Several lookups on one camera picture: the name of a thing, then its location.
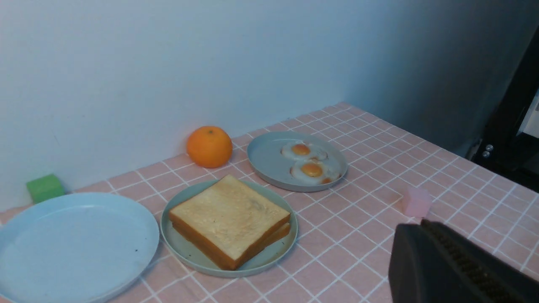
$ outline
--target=stack of bread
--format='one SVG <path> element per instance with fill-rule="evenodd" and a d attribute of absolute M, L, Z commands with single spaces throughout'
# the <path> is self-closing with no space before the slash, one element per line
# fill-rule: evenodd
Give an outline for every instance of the stack of bread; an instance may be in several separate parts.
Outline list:
<path fill-rule="evenodd" d="M 223 270 L 236 270 L 290 232 L 290 212 L 227 175 L 169 212 L 174 229 Z"/>

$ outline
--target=egg yolk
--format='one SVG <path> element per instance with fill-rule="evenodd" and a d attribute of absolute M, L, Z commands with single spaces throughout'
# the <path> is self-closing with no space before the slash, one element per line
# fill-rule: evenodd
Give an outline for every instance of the egg yolk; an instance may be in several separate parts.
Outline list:
<path fill-rule="evenodd" d="M 306 163 L 301 167 L 301 171 L 309 177 L 320 177 L 323 174 L 320 165 L 315 163 Z"/>
<path fill-rule="evenodd" d="M 310 148 L 305 144 L 296 144 L 292 147 L 292 152 L 296 155 L 308 155 L 310 154 Z"/>

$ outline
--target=green cube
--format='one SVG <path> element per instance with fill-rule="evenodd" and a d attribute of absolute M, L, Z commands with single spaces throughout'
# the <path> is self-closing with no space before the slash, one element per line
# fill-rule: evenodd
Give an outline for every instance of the green cube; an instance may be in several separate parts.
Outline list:
<path fill-rule="evenodd" d="M 28 182 L 26 188 L 28 188 L 34 204 L 65 195 L 60 180 L 52 174 Z"/>

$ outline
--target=light blue plate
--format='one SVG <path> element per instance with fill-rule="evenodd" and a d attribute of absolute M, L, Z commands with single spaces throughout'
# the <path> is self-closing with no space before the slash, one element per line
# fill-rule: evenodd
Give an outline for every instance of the light blue plate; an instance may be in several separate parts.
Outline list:
<path fill-rule="evenodd" d="M 101 193 L 41 202 L 0 229 L 0 297 L 15 303 L 101 303 L 127 289 L 159 242 L 154 216 Z"/>
<path fill-rule="evenodd" d="M 296 237 L 298 236 L 298 220 L 296 219 L 294 210 L 281 196 L 256 183 L 244 182 L 250 188 L 254 189 L 271 202 L 290 212 L 290 232 L 283 239 L 280 239 L 279 241 L 266 247 L 258 255 L 254 256 L 254 258 L 247 261 L 237 270 L 221 270 L 208 257 L 206 257 L 206 255 L 204 255 L 198 248 L 196 248 L 193 243 L 187 241 L 172 227 L 172 222 L 168 217 L 170 209 L 198 195 L 203 190 L 212 186 L 216 182 L 217 180 L 207 181 L 190 186 L 182 190 L 176 196 L 174 196 L 174 198 L 172 198 L 172 200 L 170 200 L 170 202 L 167 204 L 163 211 L 163 216 L 161 217 L 161 232 L 170 250 L 178 257 L 181 262 L 183 262 L 190 268 L 205 274 L 209 274 L 211 276 L 222 278 L 246 277 L 253 274 L 261 273 L 266 269 L 274 266 L 294 245 Z"/>
<path fill-rule="evenodd" d="M 305 185 L 290 174 L 295 161 L 281 155 L 281 149 L 289 142 L 309 142 L 328 153 L 322 160 L 326 165 L 335 168 L 341 176 L 339 179 L 320 185 Z M 270 132 L 260 135 L 247 146 L 247 157 L 254 172 L 267 183 L 290 191 L 313 192 L 326 190 L 344 178 L 348 165 L 346 158 L 329 142 L 315 136 L 297 132 Z"/>

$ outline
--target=plate rim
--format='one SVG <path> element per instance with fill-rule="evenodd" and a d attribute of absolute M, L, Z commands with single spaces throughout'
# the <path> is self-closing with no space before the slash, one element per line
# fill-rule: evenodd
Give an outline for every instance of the plate rim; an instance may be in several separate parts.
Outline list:
<path fill-rule="evenodd" d="M 124 200 L 126 202 L 131 203 L 132 207 L 138 208 L 142 212 L 145 212 L 146 213 L 145 216 L 146 215 L 149 216 L 148 217 L 148 222 L 153 222 L 154 223 L 154 224 L 152 224 L 152 228 L 151 228 L 152 230 L 150 232 L 152 234 L 154 234 L 153 237 L 155 237 L 157 239 L 157 241 L 156 241 L 156 244 L 154 245 L 155 247 L 152 247 L 151 250 L 150 250 L 151 252 L 153 252 L 151 254 L 151 257 L 149 258 L 149 260 L 147 262 L 146 261 L 144 262 L 145 264 L 147 263 L 144 266 L 144 268 L 142 268 L 140 270 L 140 272 L 138 272 L 136 275 L 133 275 L 133 277 L 129 277 L 128 279 L 126 279 L 125 283 L 123 283 L 121 285 L 118 285 L 117 287 L 115 287 L 114 289 L 108 291 L 107 293 L 101 294 L 101 295 L 99 295 L 97 297 L 85 299 L 85 301 L 82 301 L 81 303 L 105 302 L 107 300 L 110 300 L 110 299 L 115 298 L 116 296 L 120 295 L 127 288 L 129 288 L 134 282 L 136 282 L 136 280 L 140 277 L 140 275 L 151 264 L 151 261 L 153 260 L 153 258 L 155 256 L 155 253 L 157 252 L 157 248 L 159 246 L 159 238 L 160 238 L 160 235 L 161 235 L 160 230 L 159 230 L 159 226 L 158 226 L 159 224 L 155 220 L 154 215 L 146 207 L 144 207 L 142 204 L 140 204 L 139 202 L 134 201 L 131 198 L 128 198 L 128 197 L 125 197 L 125 196 L 120 196 L 120 195 L 115 195 L 115 194 L 112 194 L 112 193 L 109 193 L 109 192 L 75 192 L 75 193 L 72 193 L 72 194 L 67 194 L 67 195 L 63 195 L 63 196 L 59 196 L 59 197 L 49 199 L 47 201 L 43 201 L 41 203 L 32 205 L 29 208 L 21 211 L 20 213 L 15 215 L 11 220 L 9 220 L 6 224 L 3 224 L 2 226 L 0 226 L 0 234 L 2 232 L 5 232 L 6 226 L 8 226 L 10 223 L 13 225 L 13 224 L 17 224 L 19 221 L 28 220 L 28 219 L 26 219 L 26 217 L 32 216 L 33 212 L 40 211 L 41 209 L 46 210 L 47 208 L 50 208 L 48 211 L 45 212 L 44 215 L 42 215 L 42 216 L 40 216 L 38 218 L 31 219 L 29 221 L 30 223 L 36 222 L 39 219 L 41 219 L 41 218 L 43 218 L 45 216 L 48 216 L 48 215 L 50 215 L 50 214 L 52 214 L 54 212 L 57 212 L 57 211 L 67 210 L 67 209 L 70 209 L 70 208 L 73 208 L 73 207 L 89 205 L 89 204 L 81 204 L 81 205 L 74 205 L 74 206 L 69 206 L 69 205 L 64 205 L 64 206 L 56 205 L 56 206 L 54 206 L 55 204 L 60 203 L 62 200 L 70 199 L 70 198 L 73 198 L 73 197 L 76 198 L 77 196 L 96 196 L 97 198 L 99 198 L 99 196 L 101 196 L 101 197 L 113 198 L 115 200 L 119 200 L 119 199 Z M 2 293 L 0 293 L 0 298 L 6 298 L 7 300 L 10 300 Z"/>
<path fill-rule="evenodd" d="M 192 269 L 194 269 L 197 272 L 204 273 L 204 274 L 214 276 L 214 277 L 242 278 L 242 277 L 252 276 L 254 274 L 261 273 L 261 272 L 266 271 L 267 269 L 273 267 L 284 256 L 286 256 L 290 252 L 290 250 L 294 247 L 294 244 L 298 240 L 299 222 L 298 222 L 298 219 L 297 219 L 297 217 L 295 215 L 294 209 L 290 206 L 290 204 L 288 204 L 288 202 L 283 197 L 279 196 L 276 192 L 274 192 L 274 191 L 272 191 L 270 189 L 267 189 L 267 188 L 263 187 L 262 185 L 260 185 L 258 183 L 254 183 L 254 182 L 240 180 L 240 181 L 242 181 L 243 183 L 245 183 L 247 185 L 253 185 L 254 187 L 270 191 L 271 193 L 275 194 L 276 196 L 279 196 L 282 199 L 282 201 L 292 210 L 290 212 L 290 215 L 291 215 L 290 220 L 294 220 L 296 222 L 296 226 L 295 226 L 296 228 L 294 230 L 291 230 L 291 231 L 294 231 L 294 239 L 292 240 L 290 246 L 286 249 L 286 251 L 282 255 L 280 255 L 277 259 L 275 259 L 275 260 L 273 260 L 273 261 L 271 261 L 271 262 L 269 262 L 267 264 L 264 264 L 262 266 L 258 266 L 258 267 L 255 267 L 255 268 L 250 268 L 250 269 L 247 269 L 247 270 L 233 270 L 233 271 L 221 270 L 221 269 L 215 270 L 213 268 L 208 268 L 208 267 L 205 267 L 205 266 L 202 266 L 202 265 L 198 265 L 197 263 L 194 263 L 194 262 L 188 260 L 187 258 L 182 256 L 180 253 L 178 253 L 170 245 L 170 243 L 168 241 L 168 238 L 166 236 L 166 233 L 164 232 L 164 222 L 165 222 L 165 220 L 170 221 L 168 219 L 167 214 L 170 211 L 170 208 L 171 208 L 170 205 L 173 202 L 173 200 L 176 198 L 176 196 L 180 195 L 182 192 L 186 191 L 187 189 L 189 189 L 189 188 L 191 188 L 193 186 L 197 186 L 197 185 L 198 186 L 205 186 L 205 185 L 207 185 L 208 187 L 206 187 L 206 188 L 209 188 L 210 186 L 217 183 L 218 181 L 219 181 L 219 179 L 209 180 L 209 181 L 204 181 L 204 182 L 199 182 L 199 183 L 193 184 L 193 185 L 191 185 L 189 187 L 184 188 L 179 193 L 175 194 L 174 197 L 171 198 L 169 202 L 167 202 L 167 205 L 165 206 L 165 208 L 163 209 L 163 213 L 161 214 L 161 221 L 159 223 L 159 228 L 161 230 L 161 235 L 163 236 L 163 240 L 164 240 L 165 244 L 170 249 L 170 251 L 179 259 L 179 261 L 181 261 L 182 263 L 188 265 L 189 267 L 191 267 Z"/>
<path fill-rule="evenodd" d="M 253 142 L 255 142 L 257 139 L 260 141 L 260 140 L 263 140 L 265 136 L 268 136 L 270 134 L 296 134 L 296 135 L 299 135 L 299 136 L 302 136 L 302 137 L 305 137 L 307 140 L 309 140 L 309 138 L 311 139 L 314 139 L 314 140 L 320 140 L 320 141 L 323 141 L 325 143 L 328 143 L 331 148 L 334 149 L 334 151 L 336 151 L 337 154 L 340 155 L 340 157 L 342 157 L 342 160 L 344 162 L 344 168 L 342 169 L 342 174 L 341 176 L 333 181 L 333 182 L 330 182 L 330 183 L 326 183 L 326 184 L 319 184 L 319 185 L 296 185 L 296 184 L 291 184 L 291 183 L 286 183 L 286 182 L 282 182 L 282 181 L 279 181 L 277 179 L 274 179 L 272 178 L 271 176 L 268 176 L 267 174 L 263 173 L 260 169 L 258 169 L 255 164 L 253 163 L 253 161 L 251 161 L 251 157 L 250 157 L 250 148 L 252 148 L 252 144 Z M 344 155 L 342 154 L 342 152 L 340 150 L 338 150 L 337 148 L 335 148 L 334 146 L 331 145 L 330 142 L 327 142 L 327 141 L 324 141 L 316 136 L 313 136 L 313 135 L 308 135 L 308 134 L 303 134 L 303 133 L 298 133 L 298 132 L 295 132 L 293 130 L 286 130 L 286 131 L 283 131 L 283 132 L 268 132 L 268 133 L 264 133 L 264 134 L 261 134 L 257 137 L 255 137 L 253 140 L 251 140 L 251 142 L 249 142 L 249 144 L 247 145 L 247 151 L 246 151 L 246 154 L 247 154 L 247 159 L 249 160 L 249 164 L 251 165 L 251 167 L 253 168 L 254 172 L 260 177 L 262 178 L 264 181 L 268 182 L 269 184 L 273 185 L 273 186 L 276 186 L 276 187 L 279 187 L 279 188 L 283 188 L 283 189 L 286 189 L 286 190 L 291 190 L 291 191 L 298 191 L 298 192 L 315 192 L 315 191 L 322 191 L 322 190 L 326 190 L 328 188 L 331 188 L 333 187 L 334 185 L 336 185 L 337 183 L 341 182 L 343 179 L 344 179 L 344 176 L 346 175 L 346 173 L 348 172 L 348 161 L 346 160 L 346 157 L 344 157 Z"/>

